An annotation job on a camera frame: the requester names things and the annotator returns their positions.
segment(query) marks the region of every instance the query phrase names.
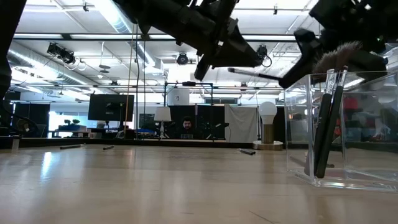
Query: lamp shade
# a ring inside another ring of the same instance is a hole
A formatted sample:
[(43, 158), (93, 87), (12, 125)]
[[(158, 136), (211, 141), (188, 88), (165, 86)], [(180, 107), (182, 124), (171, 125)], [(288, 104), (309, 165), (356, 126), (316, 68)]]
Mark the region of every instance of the lamp shade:
[(276, 106), (271, 102), (263, 102), (259, 106), (259, 114), (264, 124), (272, 124), (276, 113)]
[(162, 106), (156, 108), (155, 121), (171, 121), (170, 108), (168, 106)]

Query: white bulb lamp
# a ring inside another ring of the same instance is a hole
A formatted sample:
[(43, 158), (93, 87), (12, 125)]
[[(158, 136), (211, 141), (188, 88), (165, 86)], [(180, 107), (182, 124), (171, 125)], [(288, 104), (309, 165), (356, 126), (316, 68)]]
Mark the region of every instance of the white bulb lamp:
[(276, 106), (271, 102), (263, 102), (259, 107), (259, 114), (262, 119), (262, 143), (273, 144), (274, 143), (274, 127), (273, 122), (276, 115)]
[(169, 122), (172, 120), (171, 115), (170, 115), (170, 108), (168, 106), (162, 106), (156, 108), (155, 112), (155, 121), (160, 121), (160, 138), (163, 139), (165, 138), (164, 136), (164, 125), (163, 122)]

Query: clear acrylic box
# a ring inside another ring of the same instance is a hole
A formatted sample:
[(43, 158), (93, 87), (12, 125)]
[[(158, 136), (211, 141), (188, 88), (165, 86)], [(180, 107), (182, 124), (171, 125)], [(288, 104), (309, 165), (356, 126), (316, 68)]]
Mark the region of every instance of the clear acrylic box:
[(322, 78), (307, 75), (285, 90), (287, 170), (316, 187), (398, 192), (397, 74), (347, 73), (325, 176), (318, 178), (315, 126), (325, 83), (316, 80)]

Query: black monitor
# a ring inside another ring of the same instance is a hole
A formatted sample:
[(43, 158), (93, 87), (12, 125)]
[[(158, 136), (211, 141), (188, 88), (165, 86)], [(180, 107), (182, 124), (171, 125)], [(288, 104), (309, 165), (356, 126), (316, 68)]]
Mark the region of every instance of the black monitor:
[[(132, 121), (134, 96), (128, 97), (127, 121)], [(88, 108), (88, 119), (96, 121), (124, 121), (126, 118), (126, 103), (127, 95), (92, 94)]]

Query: white ceiling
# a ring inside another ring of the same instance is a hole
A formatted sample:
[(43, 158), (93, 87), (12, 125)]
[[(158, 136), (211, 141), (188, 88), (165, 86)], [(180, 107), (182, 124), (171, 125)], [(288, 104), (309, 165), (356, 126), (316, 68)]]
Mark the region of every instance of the white ceiling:
[[(64, 8), (78, 8), (82, 7), (82, 0), (27, 0), (25, 9), (58, 9), (55, 3), (58, 2)], [(237, 10), (233, 12), (233, 17), (239, 19), (239, 29), (242, 34), (292, 34), (298, 27), (309, 28), (315, 33), (319, 32), (318, 23), (309, 16), (280, 15), (273, 16), (269, 11), (260, 10), (240, 10), (247, 8), (255, 9), (272, 9), (277, 3), (279, 9), (307, 9), (316, 3), (316, 0), (242, 0), (236, 6)], [(104, 18), (104, 16), (91, 7), (89, 12), (73, 11), (65, 14), (64, 12), (27, 12), (25, 11), (21, 17), (21, 21), (17, 28), (17, 32), (38, 32), (38, 33), (115, 33), (115, 30)], [(49, 46), (49, 41), (45, 40), (18, 40), (18, 43), (32, 49), (34, 52), (51, 58), (46, 53)], [(81, 57), (82, 61), (87, 64), (84, 71), (75, 70), (75, 72), (92, 79), (98, 83), (109, 83), (110, 80), (127, 80), (129, 76), (129, 56), (131, 53), (130, 46), (125, 42), (105, 42), (103, 65), (111, 66), (108, 74), (103, 74), (104, 78), (99, 79), (97, 75), (101, 70), (100, 64), (101, 56), (101, 42), (76, 42), (76, 41), (57, 41), (59, 45), (75, 52), (76, 57)], [(288, 70), (297, 57), (300, 51), (297, 44), (284, 43), (250, 43), (250, 45), (257, 49), (260, 44), (265, 44), (269, 51), (269, 56), (272, 58), (273, 64), (271, 68), (256, 68), (266, 74), (283, 76), (284, 72)], [(146, 42), (146, 50), (153, 56), (162, 58), (165, 61), (172, 61), (173, 55), (178, 55), (179, 52), (186, 52), (188, 57), (196, 58), (196, 50), (192, 47), (183, 44), (177, 46), (174, 42)], [(137, 65), (134, 63), (131, 66), (131, 79), (137, 78)], [(173, 67), (174, 65), (165, 65), (165, 67)], [(177, 71), (194, 72), (195, 66), (189, 69), (177, 69)], [(158, 80), (163, 82), (161, 76), (146, 75), (148, 80)], [(225, 68), (217, 68), (210, 71), (205, 77), (206, 82), (223, 83), (227, 82), (249, 82), (249, 85), (263, 86), (267, 84), (267, 80), (258, 80), (244, 75), (232, 74), (226, 71)]]

